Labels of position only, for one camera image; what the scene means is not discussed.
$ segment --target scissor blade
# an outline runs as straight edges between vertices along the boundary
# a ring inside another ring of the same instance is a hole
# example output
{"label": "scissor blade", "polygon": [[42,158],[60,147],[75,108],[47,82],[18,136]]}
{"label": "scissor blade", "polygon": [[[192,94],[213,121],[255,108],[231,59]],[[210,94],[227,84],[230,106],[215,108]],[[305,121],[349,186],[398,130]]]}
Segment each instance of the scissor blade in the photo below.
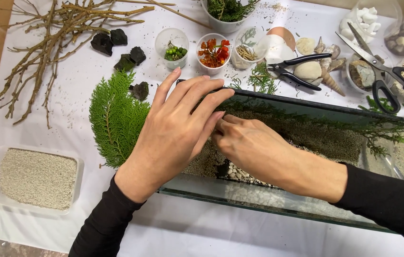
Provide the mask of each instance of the scissor blade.
{"label": "scissor blade", "polygon": [[372,51],[367,46],[367,43],[364,41],[364,39],[362,39],[362,37],[359,35],[359,32],[357,32],[357,30],[355,30],[353,25],[351,25],[349,22],[348,22],[348,26],[351,29],[351,32],[353,32],[353,35],[356,38],[357,42],[359,43],[360,48],[362,48],[364,51],[366,51],[367,53],[369,53],[370,55],[373,56]]}
{"label": "scissor blade", "polygon": [[353,51],[358,53],[365,61],[369,62],[371,65],[378,67],[381,65],[381,62],[377,60],[377,64],[373,64],[372,61],[376,60],[376,58],[372,55],[366,52],[364,49],[358,47],[355,45],[351,40],[347,39],[343,35],[340,35],[338,32],[335,32]]}

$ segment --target rectangular plastic tray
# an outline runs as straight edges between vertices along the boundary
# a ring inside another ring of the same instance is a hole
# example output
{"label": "rectangular plastic tray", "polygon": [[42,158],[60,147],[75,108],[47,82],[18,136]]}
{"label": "rectangular plastic tray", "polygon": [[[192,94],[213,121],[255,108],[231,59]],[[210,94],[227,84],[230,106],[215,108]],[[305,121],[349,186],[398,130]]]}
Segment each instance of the rectangular plastic tray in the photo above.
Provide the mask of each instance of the rectangular plastic tray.
{"label": "rectangular plastic tray", "polygon": [[1,163],[2,159],[4,158],[5,153],[10,148],[30,150],[30,151],[34,151],[34,152],[41,152],[41,153],[59,155],[62,157],[71,158],[77,162],[77,173],[75,174],[75,182],[73,184],[73,194],[72,194],[72,200],[70,202],[70,207],[66,210],[43,208],[43,207],[35,206],[32,204],[20,203],[16,200],[13,200],[13,199],[5,196],[2,193],[1,189],[0,189],[0,205],[12,207],[12,208],[20,208],[20,209],[28,210],[32,213],[40,213],[40,214],[48,214],[48,215],[66,215],[67,213],[69,213],[71,208],[73,207],[73,203],[78,199],[78,196],[80,194],[80,188],[81,188],[81,182],[82,182],[81,180],[83,178],[83,170],[85,168],[84,161],[73,152],[37,148],[37,147],[31,147],[31,146],[22,146],[22,145],[17,145],[17,146],[4,146],[3,145],[3,146],[0,146],[0,163]]}

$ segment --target right hand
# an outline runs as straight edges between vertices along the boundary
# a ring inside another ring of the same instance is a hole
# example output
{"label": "right hand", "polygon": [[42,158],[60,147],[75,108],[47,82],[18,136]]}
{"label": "right hand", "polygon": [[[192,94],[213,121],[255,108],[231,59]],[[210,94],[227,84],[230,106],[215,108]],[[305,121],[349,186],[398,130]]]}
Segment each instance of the right hand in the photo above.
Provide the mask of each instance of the right hand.
{"label": "right hand", "polygon": [[346,166],[287,143],[259,120],[226,115],[211,136],[224,156],[255,178],[294,194],[338,202],[346,189]]}

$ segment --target hand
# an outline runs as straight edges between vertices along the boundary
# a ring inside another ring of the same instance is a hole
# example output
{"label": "hand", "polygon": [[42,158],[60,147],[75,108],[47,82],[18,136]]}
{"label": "hand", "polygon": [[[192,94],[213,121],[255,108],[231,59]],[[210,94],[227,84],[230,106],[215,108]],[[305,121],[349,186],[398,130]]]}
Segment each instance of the hand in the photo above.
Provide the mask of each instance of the hand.
{"label": "hand", "polygon": [[298,149],[259,120],[226,115],[211,139],[224,156],[255,178],[294,194],[338,202],[346,166]]}
{"label": "hand", "polygon": [[208,94],[222,87],[224,80],[200,76],[179,83],[165,100],[180,74],[181,69],[176,68],[157,88],[134,150],[115,176],[120,190],[137,203],[148,199],[200,153],[216,122],[224,115],[213,111],[234,94],[232,89]]}

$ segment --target wooden stick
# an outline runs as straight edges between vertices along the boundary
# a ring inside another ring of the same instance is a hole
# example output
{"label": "wooden stick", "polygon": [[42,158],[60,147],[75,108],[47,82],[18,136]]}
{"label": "wooden stick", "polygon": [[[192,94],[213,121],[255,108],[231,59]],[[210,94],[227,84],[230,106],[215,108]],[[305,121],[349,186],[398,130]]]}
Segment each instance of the wooden stick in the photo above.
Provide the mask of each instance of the wooden stick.
{"label": "wooden stick", "polygon": [[156,2],[156,1],[154,1],[154,0],[147,0],[147,1],[148,1],[148,2],[151,2],[151,3],[154,3],[155,5],[159,5],[160,7],[164,8],[164,9],[166,9],[166,10],[169,10],[169,11],[171,11],[171,12],[174,13],[174,14],[178,14],[178,15],[180,15],[181,17],[186,18],[186,19],[188,19],[188,20],[191,20],[191,21],[193,21],[193,22],[195,22],[195,23],[197,23],[197,24],[199,24],[199,25],[202,25],[202,26],[204,26],[204,27],[207,27],[207,28],[212,29],[212,27],[211,27],[210,25],[206,25],[206,24],[203,24],[202,22],[200,22],[200,21],[198,21],[198,20],[194,20],[193,18],[190,18],[190,17],[188,17],[188,16],[186,16],[186,15],[184,15],[184,14],[181,14],[181,13],[175,11],[174,9],[170,9],[170,8],[164,6],[164,5],[161,4],[161,3],[158,3],[158,2]]}
{"label": "wooden stick", "polygon": [[[143,2],[143,1],[131,1],[131,0],[116,0],[116,2],[125,2],[125,3],[136,3],[136,4],[150,4],[149,2]],[[175,6],[176,4],[171,4],[171,3],[161,3],[162,5],[169,5],[169,6]]]}

